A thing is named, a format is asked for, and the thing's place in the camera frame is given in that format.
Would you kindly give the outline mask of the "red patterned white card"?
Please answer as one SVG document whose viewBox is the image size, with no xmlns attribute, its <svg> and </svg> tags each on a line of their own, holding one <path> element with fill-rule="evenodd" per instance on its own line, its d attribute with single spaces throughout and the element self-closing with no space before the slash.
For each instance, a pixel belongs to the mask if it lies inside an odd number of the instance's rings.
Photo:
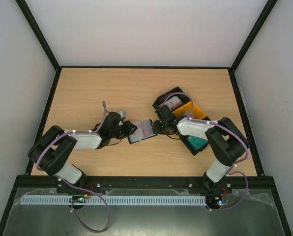
<svg viewBox="0 0 293 236">
<path fill-rule="evenodd" d="M 143 131 L 143 125 L 146 121 L 133 120 L 132 123 L 137 127 L 137 129 L 132 135 L 129 136 L 130 142 L 135 143 L 144 140 L 146 135 Z"/>
</svg>

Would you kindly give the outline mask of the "black card holder wallet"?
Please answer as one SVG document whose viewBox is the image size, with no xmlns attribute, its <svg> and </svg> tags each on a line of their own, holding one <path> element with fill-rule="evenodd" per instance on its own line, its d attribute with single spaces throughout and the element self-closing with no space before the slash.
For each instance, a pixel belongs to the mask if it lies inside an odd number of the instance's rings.
<svg viewBox="0 0 293 236">
<path fill-rule="evenodd" d="M 154 123 L 151 119 L 144 121 L 133 120 L 132 123 L 137 126 L 137 130 L 128 137 L 129 144 L 134 144 L 157 136 L 153 131 Z"/>
</svg>

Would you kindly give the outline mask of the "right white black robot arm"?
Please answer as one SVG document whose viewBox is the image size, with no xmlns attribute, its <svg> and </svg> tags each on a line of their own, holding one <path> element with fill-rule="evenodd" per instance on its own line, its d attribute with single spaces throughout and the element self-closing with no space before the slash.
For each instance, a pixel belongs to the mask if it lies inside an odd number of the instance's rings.
<svg viewBox="0 0 293 236">
<path fill-rule="evenodd" d="M 215 160 L 203 175 L 203 186 L 213 193 L 221 186 L 221 179 L 245 154 L 249 143 L 240 130 L 227 117 L 220 120 L 202 120 L 188 115 L 176 116 L 166 105 L 155 111 L 160 120 L 153 123 L 153 131 L 163 135 L 192 136 L 207 141 Z"/>
</svg>

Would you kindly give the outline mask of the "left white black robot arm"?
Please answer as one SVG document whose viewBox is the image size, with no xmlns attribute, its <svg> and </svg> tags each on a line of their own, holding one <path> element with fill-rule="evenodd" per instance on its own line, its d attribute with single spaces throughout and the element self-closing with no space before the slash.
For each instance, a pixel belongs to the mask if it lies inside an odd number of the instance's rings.
<svg viewBox="0 0 293 236">
<path fill-rule="evenodd" d="M 112 139 L 120 141 L 137 129 L 136 125 L 117 112 L 106 112 L 102 121 L 88 131 L 64 130 L 54 125 L 30 148 L 28 158 L 35 163 L 36 169 L 80 187 L 85 174 L 68 162 L 71 152 L 102 149 Z"/>
</svg>

